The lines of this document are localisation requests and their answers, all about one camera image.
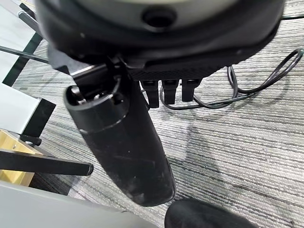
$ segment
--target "gray surface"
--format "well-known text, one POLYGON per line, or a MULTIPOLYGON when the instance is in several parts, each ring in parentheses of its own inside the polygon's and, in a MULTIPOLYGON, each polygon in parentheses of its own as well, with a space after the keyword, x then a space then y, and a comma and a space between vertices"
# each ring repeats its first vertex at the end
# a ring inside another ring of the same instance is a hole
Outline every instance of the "gray surface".
POLYGON ((0 181, 1 227, 156 228, 134 214, 0 181))
MULTIPOLYGON (((304 2, 288 1, 288 14, 304 12, 304 2)), ((36 54, 45 55, 43 41, 36 54)), ((235 67, 240 87, 256 87, 285 56, 304 46, 304 20, 282 23, 275 40, 235 67)), ((287 78, 257 98, 222 110, 150 111, 171 163, 177 198, 195 197, 246 217, 260 227, 304 227, 304 60, 287 78)), ((204 101, 231 95, 225 70, 196 90, 204 101)), ((30 60, 14 87, 57 107, 42 134, 43 149, 55 156, 94 163, 90 177, 40 176, 70 196, 128 209, 163 226, 169 203, 142 208, 128 200, 96 162, 63 106, 66 75, 30 60)), ((181 88, 177 99, 181 100, 181 88)))

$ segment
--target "black cylindrical handle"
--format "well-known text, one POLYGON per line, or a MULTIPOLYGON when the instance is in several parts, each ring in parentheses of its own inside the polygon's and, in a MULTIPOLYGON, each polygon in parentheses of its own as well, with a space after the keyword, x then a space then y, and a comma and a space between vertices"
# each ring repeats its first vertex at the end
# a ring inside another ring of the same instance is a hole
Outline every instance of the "black cylindrical handle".
POLYGON ((168 202, 175 194, 174 179, 145 98, 138 82, 122 85, 118 100, 113 94, 82 105, 73 104, 68 88, 66 107, 95 157, 125 195, 147 207, 168 202))

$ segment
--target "black metal leg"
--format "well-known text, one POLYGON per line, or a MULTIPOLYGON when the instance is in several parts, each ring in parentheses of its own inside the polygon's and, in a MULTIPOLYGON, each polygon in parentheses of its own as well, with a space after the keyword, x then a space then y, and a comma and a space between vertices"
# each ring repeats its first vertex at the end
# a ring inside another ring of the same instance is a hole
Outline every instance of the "black metal leg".
POLYGON ((41 56, 29 54, 29 53, 24 52, 24 51, 18 51, 18 50, 15 50, 15 49, 4 47, 4 46, 0 46, 0 51, 4 51, 4 52, 10 53, 10 54, 14 54, 14 55, 17 55, 17 56, 33 59, 33 60, 48 64, 48 59, 46 59, 44 57, 41 57, 41 56))
POLYGON ((21 3, 20 8, 23 9, 27 14, 29 14, 34 20, 36 20, 36 14, 29 8, 27 7, 24 3, 21 3))
POLYGON ((0 169, 88 176, 93 164, 0 149, 0 169))
POLYGON ((29 16, 26 12, 20 12, 18 13, 18 17, 26 23, 28 26, 30 26, 35 32, 37 32, 40 36, 42 36, 41 31, 39 29, 37 21, 35 21, 31 16, 29 16))

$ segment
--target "black fabric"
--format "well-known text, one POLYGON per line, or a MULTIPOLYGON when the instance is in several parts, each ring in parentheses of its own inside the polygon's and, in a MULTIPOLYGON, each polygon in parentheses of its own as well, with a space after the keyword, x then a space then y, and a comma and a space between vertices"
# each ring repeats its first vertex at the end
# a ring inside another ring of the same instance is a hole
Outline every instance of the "black fabric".
POLYGON ((165 216, 165 228, 257 228, 247 219, 196 200, 172 203, 165 216))

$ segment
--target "white wall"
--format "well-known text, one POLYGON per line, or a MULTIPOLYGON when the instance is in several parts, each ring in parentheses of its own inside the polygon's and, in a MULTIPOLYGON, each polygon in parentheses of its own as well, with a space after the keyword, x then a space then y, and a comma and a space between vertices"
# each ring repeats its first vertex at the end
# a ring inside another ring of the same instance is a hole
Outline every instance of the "white wall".
POLYGON ((0 83, 0 128, 22 133, 38 104, 39 99, 0 83))
MULTIPOLYGON (((34 35, 34 30, 17 16, 21 10, 12 0, 0 0, 0 46, 23 51, 34 35)), ((0 82, 10 71, 18 56, 0 51, 0 82)))

